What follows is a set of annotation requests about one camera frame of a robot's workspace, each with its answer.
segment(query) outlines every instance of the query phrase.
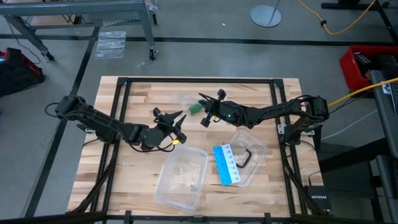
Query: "plastic bin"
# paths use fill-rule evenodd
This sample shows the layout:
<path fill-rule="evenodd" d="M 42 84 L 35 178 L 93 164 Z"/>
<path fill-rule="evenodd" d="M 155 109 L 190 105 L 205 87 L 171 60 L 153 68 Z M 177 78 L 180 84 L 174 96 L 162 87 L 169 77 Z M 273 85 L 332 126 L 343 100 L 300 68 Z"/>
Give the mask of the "plastic bin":
<path fill-rule="evenodd" d="M 370 61 L 379 54 L 398 54 L 398 47 L 384 46 L 351 46 L 347 53 L 340 58 L 341 69 L 344 73 L 348 88 L 358 90 L 371 84 L 370 79 L 364 78 L 359 71 L 354 52 L 361 52 Z"/>
<path fill-rule="evenodd" d="M 155 191 L 155 202 L 187 212 L 199 206 L 208 154 L 177 145 L 166 158 Z"/>
<path fill-rule="evenodd" d="M 246 166 L 238 168 L 241 181 L 236 184 L 239 187 L 247 187 L 260 166 L 265 163 L 265 156 L 267 154 L 268 147 L 249 133 L 242 130 L 235 133 L 232 140 L 229 142 L 229 145 L 234 154 L 235 162 L 239 165 L 243 165 L 249 157 L 249 153 L 246 149 L 251 152 L 250 160 Z"/>

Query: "gray floor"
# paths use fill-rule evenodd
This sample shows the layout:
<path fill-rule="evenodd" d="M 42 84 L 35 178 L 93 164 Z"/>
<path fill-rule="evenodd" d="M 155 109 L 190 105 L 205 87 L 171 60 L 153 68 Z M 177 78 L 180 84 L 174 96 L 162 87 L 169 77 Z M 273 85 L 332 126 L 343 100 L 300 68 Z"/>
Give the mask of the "gray floor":
<path fill-rule="evenodd" d="M 320 1 L 305 2 L 328 20 L 331 30 L 346 27 L 361 13 L 322 10 Z M 317 18 L 297 1 L 281 1 L 282 22 L 277 27 L 258 27 L 248 16 L 251 8 L 258 4 L 273 5 L 275 1 L 159 1 L 160 25 L 154 27 L 154 34 L 157 37 L 391 41 L 376 12 L 369 12 L 348 32 L 330 36 L 319 26 Z M 387 14 L 395 24 L 397 9 L 389 9 Z M 4 19 L 0 20 L 0 27 L 2 33 L 10 33 Z M 119 26 L 103 30 L 125 30 L 131 37 L 143 35 L 140 27 Z M 39 30 L 37 33 L 90 35 L 91 32 L 90 28 L 82 28 Z M 24 40 L 21 43 L 39 55 L 30 43 Z M 56 62 L 42 59 L 40 66 L 47 76 L 46 81 L 36 88 L 0 98 L 0 109 L 3 110 L 0 116 L 0 219 L 20 217 L 24 213 L 58 123 L 46 116 L 43 109 L 68 94 L 88 42 L 45 40 L 44 44 L 57 59 Z M 19 48 L 15 40 L 1 39 L 0 49 L 6 47 Z M 299 78 L 303 93 L 320 95 L 328 101 L 348 92 L 338 62 L 347 47 L 167 42 L 157 43 L 157 48 L 160 54 L 154 62 L 148 59 L 145 42 L 128 42 L 121 59 L 96 60 L 91 57 L 78 94 L 88 103 L 94 102 L 103 75 Z M 26 50 L 23 52 L 35 60 Z M 325 122 L 323 136 L 345 128 L 375 109 L 373 100 L 354 102 Z M 360 146 L 383 135 L 380 120 L 374 114 L 327 142 Z M 69 123 L 36 215 L 65 212 L 84 137 L 75 123 Z M 368 200 L 333 193 L 332 202 L 339 217 L 373 218 Z"/>

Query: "blue ruler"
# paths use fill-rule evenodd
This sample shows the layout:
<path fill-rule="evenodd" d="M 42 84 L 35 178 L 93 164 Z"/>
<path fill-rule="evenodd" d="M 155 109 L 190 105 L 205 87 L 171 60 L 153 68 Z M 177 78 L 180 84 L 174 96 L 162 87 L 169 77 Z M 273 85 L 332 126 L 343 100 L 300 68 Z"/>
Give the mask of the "blue ruler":
<path fill-rule="evenodd" d="M 241 181 L 235 158 L 229 144 L 213 147 L 214 158 L 222 185 L 234 184 Z"/>

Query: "wooden table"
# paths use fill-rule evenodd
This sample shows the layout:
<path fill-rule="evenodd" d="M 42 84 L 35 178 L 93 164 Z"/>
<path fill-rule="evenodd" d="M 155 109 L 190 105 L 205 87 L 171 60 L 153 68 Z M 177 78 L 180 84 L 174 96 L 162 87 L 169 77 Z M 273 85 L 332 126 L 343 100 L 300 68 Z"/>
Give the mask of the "wooden table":
<path fill-rule="evenodd" d="M 110 114 L 117 79 L 118 77 L 102 77 L 94 105 L 97 110 Z M 298 79 L 285 78 L 284 85 L 287 100 L 301 95 Z M 220 88 L 225 90 L 226 100 L 255 107 L 272 104 L 269 84 L 137 82 L 133 83 L 130 88 L 124 122 L 144 123 L 152 127 L 155 125 L 152 122 L 154 119 L 152 110 L 156 106 L 163 113 L 184 110 L 183 114 L 187 114 L 189 105 L 182 105 L 180 96 L 187 95 L 200 99 L 198 95 L 200 92 L 216 97 Z M 116 112 L 117 118 L 120 114 L 123 92 L 122 89 Z M 188 114 L 182 126 L 183 132 L 188 137 L 185 144 L 204 149 L 209 154 L 205 183 L 198 209 L 191 213 L 156 204 L 155 188 L 162 164 L 168 154 L 164 152 L 137 153 L 125 142 L 122 142 L 119 148 L 108 214 L 124 215 L 126 210 L 131 210 L 133 215 L 264 217 L 264 213 L 269 212 L 272 217 L 290 217 L 275 120 L 263 121 L 253 129 L 237 128 L 223 121 L 211 123 L 209 128 L 204 128 L 200 124 L 204 116 L 204 112 L 195 115 Z M 292 122 L 297 119 L 298 117 L 291 116 Z M 240 129 L 247 131 L 268 146 L 266 161 L 260 166 L 257 174 L 246 188 L 221 186 L 212 148 L 228 143 L 234 133 Z M 88 134 L 86 141 L 95 138 L 94 134 Z M 302 140 L 313 143 L 311 138 L 305 136 L 302 136 Z M 166 145 L 169 140 L 166 139 L 163 143 Z M 68 210 L 75 208 L 94 186 L 102 148 L 103 143 L 98 141 L 83 148 Z M 314 148 L 308 144 L 301 144 L 297 146 L 297 157 L 303 185 L 308 184 L 308 175 L 319 170 L 317 154 Z M 320 173 L 312 175 L 311 181 L 313 185 L 323 184 Z M 299 195 L 293 183 L 292 189 L 296 212 L 300 213 Z M 104 188 L 99 195 L 97 209 L 101 209 L 103 194 Z"/>

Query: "red toolbox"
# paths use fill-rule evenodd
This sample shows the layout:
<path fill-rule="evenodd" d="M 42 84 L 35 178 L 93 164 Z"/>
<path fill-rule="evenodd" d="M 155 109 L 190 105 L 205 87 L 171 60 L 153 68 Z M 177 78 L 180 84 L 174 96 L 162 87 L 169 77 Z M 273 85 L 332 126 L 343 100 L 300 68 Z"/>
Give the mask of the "red toolbox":
<path fill-rule="evenodd" d="M 361 52 L 370 61 L 379 54 L 398 54 L 398 47 L 390 46 L 351 46 L 347 53 L 340 58 L 341 69 L 344 73 L 348 88 L 358 90 L 371 84 L 368 78 L 362 76 L 354 58 L 354 52 Z"/>

